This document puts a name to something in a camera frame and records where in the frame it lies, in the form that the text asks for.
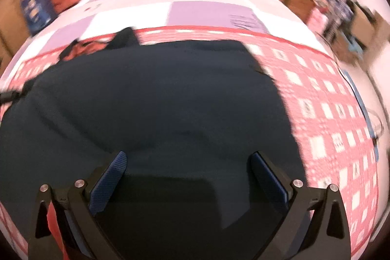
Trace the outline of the dark navy coat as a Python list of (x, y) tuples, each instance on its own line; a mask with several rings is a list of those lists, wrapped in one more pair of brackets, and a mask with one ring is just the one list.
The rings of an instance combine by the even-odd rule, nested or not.
[(36, 194), (127, 169), (96, 220), (126, 259), (252, 259), (281, 214), (247, 170), (304, 178), (274, 81), (240, 42), (131, 39), (46, 69), (1, 121), (1, 203), (23, 238)]

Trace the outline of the wooden wardrobe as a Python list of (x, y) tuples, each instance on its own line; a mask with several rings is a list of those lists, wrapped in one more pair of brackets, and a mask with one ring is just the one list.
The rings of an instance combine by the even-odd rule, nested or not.
[(20, 0), (1, 0), (1, 75), (29, 37)]

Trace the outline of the cluttered wooden side table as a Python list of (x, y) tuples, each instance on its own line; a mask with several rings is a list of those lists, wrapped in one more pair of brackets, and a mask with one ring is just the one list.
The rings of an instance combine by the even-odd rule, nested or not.
[(359, 64), (367, 70), (389, 43), (389, 23), (357, 0), (278, 1), (347, 64)]

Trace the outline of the purple white checkered bedsheet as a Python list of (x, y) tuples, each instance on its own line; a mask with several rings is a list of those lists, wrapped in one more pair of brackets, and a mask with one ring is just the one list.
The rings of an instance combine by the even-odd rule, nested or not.
[(279, 0), (80, 0), (22, 42), (1, 82), (10, 81), (26, 60), (74, 39), (162, 26), (238, 28), (322, 50), (312, 31)]

